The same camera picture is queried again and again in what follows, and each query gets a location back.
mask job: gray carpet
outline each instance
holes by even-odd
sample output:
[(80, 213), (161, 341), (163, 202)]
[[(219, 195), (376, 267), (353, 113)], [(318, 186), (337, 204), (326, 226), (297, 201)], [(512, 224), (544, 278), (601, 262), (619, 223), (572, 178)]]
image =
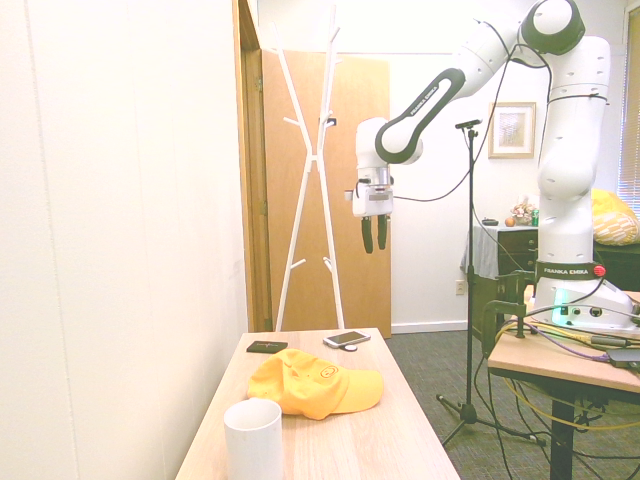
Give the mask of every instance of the gray carpet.
[[(458, 424), (458, 414), (436, 400), (436, 394), (457, 404), (466, 397), (466, 332), (415, 333), (394, 335), (387, 345), (395, 357), (418, 402), (422, 406), (436, 434), (443, 440)], [(481, 359), (480, 342), (474, 340), (474, 371)], [(488, 399), (486, 362), (478, 375), (480, 392)], [(500, 422), (510, 428), (527, 431), (518, 415), (515, 396), (504, 380), (492, 377), (493, 400)], [(551, 401), (533, 390), (525, 390), (529, 399), (545, 412), (551, 412)], [(473, 392), (473, 405), (478, 416), (491, 420), (490, 413)], [(594, 425), (640, 421), (640, 406), (611, 402), (607, 411), (623, 416), (605, 415)], [(534, 430), (544, 426), (531, 410), (521, 404), (525, 420)], [(533, 442), (502, 434), (509, 468), (514, 479), (542, 480), (549, 478), (549, 464), (540, 447)], [(574, 449), (593, 455), (640, 456), (640, 427), (603, 432), (575, 433)], [(480, 424), (466, 425), (449, 442), (447, 453), (460, 478), (509, 479), (504, 466), (495, 429)], [(626, 479), (640, 460), (584, 459), (596, 473), (590, 471), (574, 456), (573, 478), (576, 480), (604, 478)], [(640, 480), (640, 473), (635, 478)]]

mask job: phone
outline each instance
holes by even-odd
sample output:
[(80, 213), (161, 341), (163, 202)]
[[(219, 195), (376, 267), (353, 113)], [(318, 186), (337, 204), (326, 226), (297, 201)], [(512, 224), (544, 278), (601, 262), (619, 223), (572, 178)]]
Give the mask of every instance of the phone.
[(366, 342), (370, 338), (371, 338), (371, 335), (362, 333), (359, 330), (353, 330), (351, 332), (334, 335), (333, 337), (326, 337), (322, 341), (325, 343), (325, 345), (328, 345), (331, 348), (340, 348), (344, 345), (352, 345), (354, 343)]
[(287, 342), (266, 342), (256, 340), (247, 347), (247, 352), (253, 353), (278, 353), (280, 350), (287, 348)]

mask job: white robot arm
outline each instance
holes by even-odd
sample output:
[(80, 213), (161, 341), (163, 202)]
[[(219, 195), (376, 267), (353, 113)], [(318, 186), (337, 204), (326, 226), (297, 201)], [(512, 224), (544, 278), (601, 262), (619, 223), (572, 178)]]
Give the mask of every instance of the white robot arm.
[(547, 125), (538, 170), (540, 189), (536, 309), (577, 303), (536, 319), (592, 329), (635, 329), (631, 300), (600, 276), (593, 262), (591, 186), (610, 70), (608, 43), (584, 36), (573, 0), (540, 0), (521, 23), (481, 22), (438, 75), (397, 118), (362, 122), (356, 132), (358, 184), (353, 213), (363, 219), (372, 251), (370, 217), (378, 216), (379, 246), (393, 209), (389, 164), (410, 164), (422, 154), (420, 134), (450, 102), (475, 94), (511, 60), (547, 64), (552, 72)]

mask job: black wallet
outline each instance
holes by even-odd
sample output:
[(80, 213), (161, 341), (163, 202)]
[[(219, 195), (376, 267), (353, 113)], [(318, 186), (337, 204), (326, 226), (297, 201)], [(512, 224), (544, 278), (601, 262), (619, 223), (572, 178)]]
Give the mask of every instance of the black wallet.
[(264, 340), (256, 340), (247, 347), (247, 352), (254, 353), (278, 353), (289, 345), (287, 342), (265, 342)]

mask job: picture frame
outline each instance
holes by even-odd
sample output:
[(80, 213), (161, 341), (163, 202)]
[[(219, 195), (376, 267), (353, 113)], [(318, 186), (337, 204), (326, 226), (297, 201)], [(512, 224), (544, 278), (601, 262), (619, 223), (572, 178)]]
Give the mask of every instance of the picture frame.
[(489, 158), (533, 158), (535, 127), (535, 102), (498, 102), (489, 125)]

